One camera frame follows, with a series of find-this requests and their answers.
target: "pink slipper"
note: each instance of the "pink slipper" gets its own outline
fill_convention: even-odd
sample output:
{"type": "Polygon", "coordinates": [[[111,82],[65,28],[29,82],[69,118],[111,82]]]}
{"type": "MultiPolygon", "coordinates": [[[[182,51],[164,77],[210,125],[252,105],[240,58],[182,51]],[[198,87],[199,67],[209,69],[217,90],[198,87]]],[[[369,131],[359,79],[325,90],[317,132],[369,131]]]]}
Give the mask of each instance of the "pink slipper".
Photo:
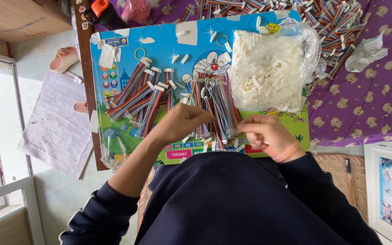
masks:
{"type": "Polygon", "coordinates": [[[80,59],[78,57],[77,48],[73,46],[63,47],[57,50],[54,59],[51,61],[49,68],[56,73],[62,74],[71,65],[78,62],[80,59]]]}
{"type": "Polygon", "coordinates": [[[78,102],[74,104],[75,111],[79,113],[88,114],[87,102],[78,102]]]}

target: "rubber band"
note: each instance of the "rubber band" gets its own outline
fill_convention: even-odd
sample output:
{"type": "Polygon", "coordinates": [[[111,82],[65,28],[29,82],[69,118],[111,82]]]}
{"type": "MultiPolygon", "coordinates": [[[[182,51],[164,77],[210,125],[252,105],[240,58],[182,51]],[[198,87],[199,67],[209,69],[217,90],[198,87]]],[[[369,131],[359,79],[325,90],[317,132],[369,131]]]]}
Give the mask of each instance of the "rubber band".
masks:
{"type": "Polygon", "coordinates": [[[287,158],[291,157],[298,149],[300,149],[301,144],[296,141],[292,143],[285,151],[279,154],[277,157],[272,157],[273,161],[277,163],[284,162],[287,158]]]}
{"type": "Polygon", "coordinates": [[[226,37],[226,42],[225,42],[225,43],[228,42],[228,37],[227,37],[225,34],[220,34],[220,35],[218,35],[217,38],[216,38],[217,45],[219,45],[219,46],[225,46],[225,44],[220,45],[220,43],[219,43],[219,37],[221,37],[221,36],[226,37]]]}
{"type": "Polygon", "coordinates": [[[142,47],[138,47],[138,48],[134,51],[134,57],[135,57],[136,59],[138,59],[138,60],[143,59],[145,56],[146,56],[146,50],[145,50],[144,48],[142,48],[142,47]],[[141,57],[140,59],[137,58],[137,51],[138,51],[139,49],[143,50],[143,53],[144,53],[144,54],[143,54],[143,57],[141,57]]]}

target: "towel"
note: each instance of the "towel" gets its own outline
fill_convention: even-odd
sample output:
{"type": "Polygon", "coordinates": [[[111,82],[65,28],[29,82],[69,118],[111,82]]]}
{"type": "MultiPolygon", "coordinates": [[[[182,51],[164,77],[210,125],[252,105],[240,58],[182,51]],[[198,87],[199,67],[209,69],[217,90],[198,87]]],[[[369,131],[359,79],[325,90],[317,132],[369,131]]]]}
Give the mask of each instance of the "towel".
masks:
{"type": "Polygon", "coordinates": [[[84,84],[75,77],[48,71],[18,150],[79,179],[93,142],[88,114],[73,108],[86,101],[84,84]]]}

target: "clear plastic bag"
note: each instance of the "clear plastic bag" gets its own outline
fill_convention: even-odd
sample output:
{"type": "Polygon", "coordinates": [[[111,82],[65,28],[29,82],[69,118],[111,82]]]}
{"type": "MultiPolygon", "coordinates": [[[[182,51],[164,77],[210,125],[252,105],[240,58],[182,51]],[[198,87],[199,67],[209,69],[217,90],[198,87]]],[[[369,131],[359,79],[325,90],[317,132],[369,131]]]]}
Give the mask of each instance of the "clear plastic bag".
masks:
{"type": "Polygon", "coordinates": [[[122,12],[122,18],[124,20],[132,20],[141,25],[151,25],[150,13],[150,0],[127,0],[122,12]]]}
{"type": "Polygon", "coordinates": [[[306,24],[283,26],[271,35],[234,32],[231,90],[244,111],[301,109],[304,84],[320,57],[318,33],[306,24]]]}

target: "purple patterned fabric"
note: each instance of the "purple patterned fabric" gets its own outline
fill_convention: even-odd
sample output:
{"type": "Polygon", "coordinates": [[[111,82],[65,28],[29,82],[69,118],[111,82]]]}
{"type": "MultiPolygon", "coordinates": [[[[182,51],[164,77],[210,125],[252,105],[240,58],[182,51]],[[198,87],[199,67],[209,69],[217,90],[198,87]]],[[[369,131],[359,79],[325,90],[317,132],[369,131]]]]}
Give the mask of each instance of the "purple patterned fabric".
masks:
{"type": "Polygon", "coordinates": [[[392,0],[360,1],[367,25],[358,40],[384,31],[388,55],[360,73],[344,65],[309,96],[311,145],[350,147],[392,141],[392,0]]]}
{"type": "MultiPolygon", "coordinates": [[[[123,12],[122,6],[118,5],[118,2],[125,2],[123,0],[110,0],[110,3],[113,4],[115,7],[117,14],[120,16],[123,12]]],[[[151,9],[151,19],[153,21],[153,25],[156,24],[164,24],[164,23],[172,23],[175,22],[177,19],[181,19],[182,15],[184,14],[184,11],[186,7],[191,5],[190,8],[193,8],[197,11],[196,4],[194,0],[150,0],[152,4],[152,9],[151,9]]],[[[193,14],[190,16],[188,19],[190,20],[195,20],[196,19],[196,14],[193,14]]],[[[139,23],[129,21],[129,27],[139,27],[142,26],[139,23]]],[[[101,25],[95,25],[95,30],[96,31],[107,31],[103,26],[101,25]]]]}

